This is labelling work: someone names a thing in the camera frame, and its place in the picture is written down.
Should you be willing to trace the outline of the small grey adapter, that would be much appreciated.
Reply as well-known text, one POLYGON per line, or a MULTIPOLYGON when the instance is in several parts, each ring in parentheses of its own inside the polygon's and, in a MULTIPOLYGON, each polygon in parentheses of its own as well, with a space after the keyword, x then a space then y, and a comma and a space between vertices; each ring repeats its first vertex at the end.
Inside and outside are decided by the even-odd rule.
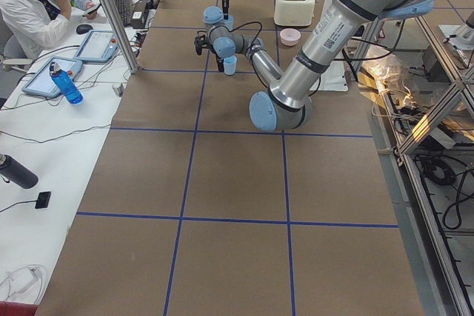
POLYGON ((112 86, 113 88, 113 91, 114 93, 119 96, 119 97, 122 97, 123 96, 123 93, 124 93, 124 86, 122 83, 118 83, 118 84, 114 84, 112 86))

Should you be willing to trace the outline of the black keyboard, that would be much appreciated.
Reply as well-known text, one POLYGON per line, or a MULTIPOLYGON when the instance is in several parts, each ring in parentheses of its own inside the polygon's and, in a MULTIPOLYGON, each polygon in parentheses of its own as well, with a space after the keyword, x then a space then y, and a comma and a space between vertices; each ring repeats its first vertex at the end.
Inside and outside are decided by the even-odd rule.
POLYGON ((113 0, 122 24, 130 26, 132 18, 132 0, 113 0))

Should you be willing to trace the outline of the teach pendant tablet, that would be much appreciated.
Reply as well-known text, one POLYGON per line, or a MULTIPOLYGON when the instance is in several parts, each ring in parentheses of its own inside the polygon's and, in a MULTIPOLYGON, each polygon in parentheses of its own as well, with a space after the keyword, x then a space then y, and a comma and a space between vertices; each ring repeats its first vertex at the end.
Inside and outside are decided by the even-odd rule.
POLYGON ((117 48, 118 42, 113 31, 91 30, 86 34, 74 59, 103 64, 112 58, 117 48))
POLYGON ((81 72, 83 62, 77 59, 53 56, 48 62, 35 73, 35 75, 22 87, 22 92, 28 95, 41 96, 45 98, 55 98, 62 94, 61 88, 65 88, 64 84, 60 87, 52 80, 50 76, 50 65, 56 63, 60 69, 64 71, 69 81, 73 83, 76 76, 81 72))

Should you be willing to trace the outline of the black computer mouse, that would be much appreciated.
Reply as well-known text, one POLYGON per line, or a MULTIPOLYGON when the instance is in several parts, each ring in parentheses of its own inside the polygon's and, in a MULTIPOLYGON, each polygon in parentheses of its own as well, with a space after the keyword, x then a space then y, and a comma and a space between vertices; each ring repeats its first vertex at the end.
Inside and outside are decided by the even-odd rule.
POLYGON ((90 25, 90 24, 80 24, 76 28, 76 33, 78 35, 83 35, 85 33, 88 33, 89 31, 91 31, 92 29, 93 29, 93 26, 90 25))

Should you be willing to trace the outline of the aluminium side frame rack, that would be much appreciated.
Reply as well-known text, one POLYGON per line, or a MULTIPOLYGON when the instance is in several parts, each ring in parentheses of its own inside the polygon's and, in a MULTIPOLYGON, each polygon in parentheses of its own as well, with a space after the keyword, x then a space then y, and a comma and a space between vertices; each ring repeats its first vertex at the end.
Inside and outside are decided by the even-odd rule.
POLYGON ((408 189, 434 315, 473 313, 473 47, 455 36, 473 0, 435 0, 420 18, 380 25, 375 71, 381 114, 408 189))

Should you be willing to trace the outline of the clear safety glasses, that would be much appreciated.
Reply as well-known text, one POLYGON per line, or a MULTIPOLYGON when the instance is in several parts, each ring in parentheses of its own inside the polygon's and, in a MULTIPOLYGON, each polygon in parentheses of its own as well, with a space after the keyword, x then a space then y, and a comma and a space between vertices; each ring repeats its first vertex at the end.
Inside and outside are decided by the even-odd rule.
POLYGON ((1 301, 38 305, 44 294, 47 269, 39 264, 21 266, 1 280, 1 301))

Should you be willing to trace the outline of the pink bowl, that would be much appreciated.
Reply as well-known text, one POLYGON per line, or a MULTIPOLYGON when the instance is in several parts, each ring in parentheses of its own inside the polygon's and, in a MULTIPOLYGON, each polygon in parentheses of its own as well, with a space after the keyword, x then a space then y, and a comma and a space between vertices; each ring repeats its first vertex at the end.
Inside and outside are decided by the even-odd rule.
POLYGON ((301 33, 294 28, 285 28, 279 32, 280 42, 288 47, 295 46, 301 39, 301 33))

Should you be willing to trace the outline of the light blue plastic cup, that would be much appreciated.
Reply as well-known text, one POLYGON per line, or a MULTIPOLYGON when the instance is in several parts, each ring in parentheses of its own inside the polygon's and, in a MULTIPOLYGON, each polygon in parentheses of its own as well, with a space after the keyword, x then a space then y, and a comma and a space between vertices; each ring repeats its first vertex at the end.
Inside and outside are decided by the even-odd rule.
POLYGON ((233 22, 234 22, 233 16, 228 15, 227 17, 224 17, 223 21, 224 21, 225 27, 229 31, 233 30, 233 22))

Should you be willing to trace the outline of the blue water bottle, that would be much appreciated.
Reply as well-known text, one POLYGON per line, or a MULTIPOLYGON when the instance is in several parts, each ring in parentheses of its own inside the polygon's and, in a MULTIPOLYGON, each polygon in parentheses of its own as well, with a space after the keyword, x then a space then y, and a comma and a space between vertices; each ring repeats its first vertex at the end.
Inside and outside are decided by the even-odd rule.
POLYGON ((61 94, 66 97, 70 104, 80 104, 83 96, 69 77, 68 73, 60 68, 56 61, 49 66, 49 73, 53 83, 59 88, 61 94))

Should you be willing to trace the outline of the near teach pendant tablet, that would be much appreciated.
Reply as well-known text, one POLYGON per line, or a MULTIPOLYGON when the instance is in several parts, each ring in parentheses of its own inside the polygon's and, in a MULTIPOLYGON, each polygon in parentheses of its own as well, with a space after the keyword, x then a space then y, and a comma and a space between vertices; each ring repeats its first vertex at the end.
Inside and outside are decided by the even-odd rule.
POLYGON ((60 87, 52 80, 50 76, 50 65, 56 63, 60 69, 64 71, 69 81, 73 83, 76 76, 81 72, 83 62, 77 59, 53 56, 48 62, 35 73, 35 75, 22 87, 22 92, 28 95, 41 96, 45 98, 55 98, 62 94, 61 88, 65 88, 64 84, 60 87))

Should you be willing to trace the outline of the person in white coat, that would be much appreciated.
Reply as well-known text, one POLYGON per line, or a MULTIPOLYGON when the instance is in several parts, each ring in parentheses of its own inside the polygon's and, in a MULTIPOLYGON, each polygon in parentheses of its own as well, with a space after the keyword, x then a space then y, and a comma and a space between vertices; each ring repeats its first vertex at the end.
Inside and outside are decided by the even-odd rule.
POLYGON ((97 15, 93 0, 1 0, 2 18, 29 59, 59 44, 73 8, 82 10, 86 19, 97 15))

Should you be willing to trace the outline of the small black square device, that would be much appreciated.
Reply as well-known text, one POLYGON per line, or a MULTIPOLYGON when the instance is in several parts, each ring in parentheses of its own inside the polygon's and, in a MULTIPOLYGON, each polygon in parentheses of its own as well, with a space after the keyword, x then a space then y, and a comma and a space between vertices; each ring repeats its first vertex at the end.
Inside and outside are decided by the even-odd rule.
POLYGON ((40 192, 36 199, 35 209, 46 209, 50 202, 51 191, 40 192))

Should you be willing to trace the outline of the crumpled clear plastic bag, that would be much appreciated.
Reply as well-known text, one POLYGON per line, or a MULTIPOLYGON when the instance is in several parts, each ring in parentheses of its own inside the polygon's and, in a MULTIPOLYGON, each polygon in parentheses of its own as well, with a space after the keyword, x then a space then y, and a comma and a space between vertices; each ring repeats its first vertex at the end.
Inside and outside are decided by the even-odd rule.
POLYGON ((360 85, 378 92, 408 93, 402 84, 407 68, 397 56, 381 47, 371 47, 366 57, 358 72, 360 85))

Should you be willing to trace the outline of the aluminium frame post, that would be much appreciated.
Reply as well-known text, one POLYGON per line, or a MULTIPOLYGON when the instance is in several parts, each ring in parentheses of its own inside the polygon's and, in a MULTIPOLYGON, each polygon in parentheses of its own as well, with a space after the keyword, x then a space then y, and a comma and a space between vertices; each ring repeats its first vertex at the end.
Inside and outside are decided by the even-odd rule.
POLYGON ((107 20, 110 23, 110 26, 113 29, 113 32, 116 35, 118 40, 118 46, 121 50, 121 53, 124 57, 124 60, 128 66, 128 69, 131 74, 135 74, 138 71, 138 62, 136 60, 133 49, 130 45, 129 38, 124 29, 124 25, 121 22, 119 12, 116 9, 115 3, 113 0, 99 0, 104 8, 107 20))

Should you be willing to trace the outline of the far teach pendant tablet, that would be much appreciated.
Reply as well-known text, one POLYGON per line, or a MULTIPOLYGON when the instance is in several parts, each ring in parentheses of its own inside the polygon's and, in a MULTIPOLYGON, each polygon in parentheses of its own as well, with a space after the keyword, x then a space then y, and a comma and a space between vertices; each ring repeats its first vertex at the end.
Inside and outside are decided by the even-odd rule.
POLYGON ((103 64, 112 58, 117 48, 118 42, 113 31, 91 30, 86 34, 74 59, 103 64))

